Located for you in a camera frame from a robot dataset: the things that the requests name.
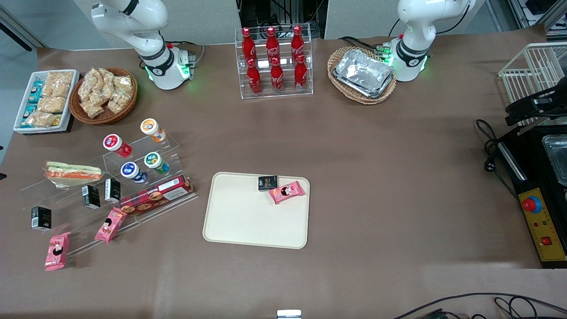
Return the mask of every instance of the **white tray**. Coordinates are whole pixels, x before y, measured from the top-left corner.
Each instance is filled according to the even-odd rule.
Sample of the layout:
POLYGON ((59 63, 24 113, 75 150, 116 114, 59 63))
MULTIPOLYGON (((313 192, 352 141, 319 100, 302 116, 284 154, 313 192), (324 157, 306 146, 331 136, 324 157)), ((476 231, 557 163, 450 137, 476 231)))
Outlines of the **white tray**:
POLYGON ((203 237, 211 242, 301 249, 307 243, 309 181, 278 176, 282 186, 298 181, 305 195, 275 205, 258 191, 257 174, 218 172, 213 176, 203 237))
POLYGON ((71 97, 71 92, 73 92, 73 88, 79 81, 79 71, 72 70, 72 69, 64 69, 64 70, 50 70, 50 71, 38 71, 33 72, 32 75, 29 77, 28 86, 24 93, 24 97, 22 98, 22 102, 20 103, 20 110, 18 111, 18 115, 16 115, 16 120, 14 121, 14 132, 20 134, 31 134, 31 133, 52 133, 52 132, 61 132, 67 129, 69 125, 69 119, 71 118, 71 112, 69 111, 69 98, 71 97), (24 116, 24 110, 28 104, 29 93, 32 90, 33 83, 38 79, 45 81, 47 79, 47 74, 51 71, 55 72, 66 72, 71 71, 73 72, 73 79, 71 80, 71 85, 69 86, 69 92, 67 93, 67 99, 65 100, 65 106, 63 108, 63 113, 61 114, 61 121, 59 125, 53 127, 20 127, 22 124, 22 117, 24 116))

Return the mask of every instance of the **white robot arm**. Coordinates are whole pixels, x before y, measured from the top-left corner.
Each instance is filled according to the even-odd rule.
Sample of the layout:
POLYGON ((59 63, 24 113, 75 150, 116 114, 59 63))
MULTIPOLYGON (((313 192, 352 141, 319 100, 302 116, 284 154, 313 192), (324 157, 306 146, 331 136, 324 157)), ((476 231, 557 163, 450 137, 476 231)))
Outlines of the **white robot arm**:
POLYGON ((398 81, 417 77, 435 39, 433 22, 463 15, 476 0, 400 0, 397 14, 407 25, 401 39, 390 43, 391 63, 398 81))
POLYGON ((167 26, 167 8, 160 0, 102 0, 91 9, 100 32, 128 42, 163 90, 180 86, 191 76, 185 50, 168 47, 157 32, 167 26))

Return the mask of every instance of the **brown paper tablecloth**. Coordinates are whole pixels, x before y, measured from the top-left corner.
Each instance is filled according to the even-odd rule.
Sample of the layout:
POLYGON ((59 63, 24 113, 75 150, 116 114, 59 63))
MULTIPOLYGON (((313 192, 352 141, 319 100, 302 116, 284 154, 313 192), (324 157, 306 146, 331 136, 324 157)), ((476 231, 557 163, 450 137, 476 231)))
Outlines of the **brown paper tablecloth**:
MULTIPOLYGON (((8 174, 0 181, 0 317, 249 319, 298 308, 304 318, 388 319, 474 291, 565 306, 567 270, 538 269, 520 207, 483 170, 485 138, 473 128, 483 118, 499 134, 507 130, 497 72, 542 41, 542 28, 439 36, 419 77, 398 83, 377 106, 346 99, 328 80, 327 58, 345 45, 338 40, 314 41, 313 96, 245 101, 232 45, 207 47, 195 80, 173 91, 155 87, 131 49, 39 50, 42 70, 132 71, 138 104, 112 126, 75 122, 65 135, 14 134, 0 169, 8 174), (43 178, 45 160, 90 160, 104 153, 109 133, 140 138, 147 117, 180 143, 200 197, 78 255, 75 267, 45 272, 49 236, 29 230, 19 190, 43 178), (307 178, 306 247, 206 242, 219 171, 307 178)), ((488 297, 440 307, 496 316, 488 297)))

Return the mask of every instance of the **foil container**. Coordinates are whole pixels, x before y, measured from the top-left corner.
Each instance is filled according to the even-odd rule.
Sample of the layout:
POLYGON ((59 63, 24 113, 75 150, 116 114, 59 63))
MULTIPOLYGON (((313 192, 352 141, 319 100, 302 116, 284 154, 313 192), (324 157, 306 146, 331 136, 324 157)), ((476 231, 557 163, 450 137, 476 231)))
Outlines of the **foil container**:
POLYGON ((393 68, 360 49, 354 49, 345 53, 335 66, 333 75, 364 96, 376 99, 392 81, 393 68))

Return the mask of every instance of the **acrylic bottle rack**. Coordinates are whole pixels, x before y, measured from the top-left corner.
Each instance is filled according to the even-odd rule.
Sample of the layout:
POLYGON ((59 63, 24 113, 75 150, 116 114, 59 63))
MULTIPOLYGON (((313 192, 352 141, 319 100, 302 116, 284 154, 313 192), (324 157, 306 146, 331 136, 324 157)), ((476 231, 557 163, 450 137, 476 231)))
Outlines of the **acrylic bottle rack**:
MULTIPOLYGON (((91 209, 83 206, 81 186, 74 186, 68 190, 59 190, 48 179, 28 186, 20 191, 23 201, 23 210, 31 216, 32 208, 41 206, 52 210, 52 230, 44 232, 51 237, 63 232, 71 232, 69 237, 70 247, 67 257, 77 255, 89 248, 92 248, 103 241, 95 241, 95 234, 107 218, 112 207, 118 204, 111 204, 104 200, 104 181, 107 178, 114 178, 120 182, 121 196, 134 195, 139 191, 157 185, 178 175, 189 176, 183 173, 183 168, 177 155, 179 144, 167 134, 167 138, 161 142, 154 142, 151 137, 146 136, 135 142, 129 143, 132 146, 132 154, 127 158, 121 158, 116 153, 110 152, 84 165, 95 166, 103 171, 103 177, 96 182, 89 183, 99 190, 100 208, 91 209), (149 169, 143 162, 147 153, 157 152, 170 168, 166 174, 158 174, 155 170, 149 169), (135 162, 141 169, 147 172, 147 181, 136 184, 124 178, 120 174, 122 164, 135 162)), ((127 232, 159 215, 166 213, 177 206, 197 198, 195 192, 177 198, 163 206, 156 207, 148 213, 128 216, 118 231, 118 235, 127 232)))
POLYGON ((252 90, 248 84, 246 71, 248 66, 242 52, 242 29, 235 30, 235 49, 236 49, 236 67, 238 71, 238 80, 240 84, 240 96, 242 99, 266 98, 271 96, 286 95, 306 95, 313 94, 313 50, 311 41, 311 28, 309 23, 302 23, 303 34, 303 52, 305 55, 305 66, 307 67, 307 87, 304 92, 295 90, 295 65, 291 63, 291 40, 293 39, 293 27, 297 24, 284 24, 274 26, 276 28, 276 37, 280 44, 280 64, 283 70, 283 86, 284 90, 280 94, 275 94, 272 90, 272 78, 270 75, 270 66, 268 63, 268 54, 266 52, 266 41, 268 33, 266 27, 250 28, 250 37, 254 39, 256 44, 256 56, 258 58, 258 71, 260 72, 260 81, 262 83, 262 94, 258 96, 252 95, 252 90))

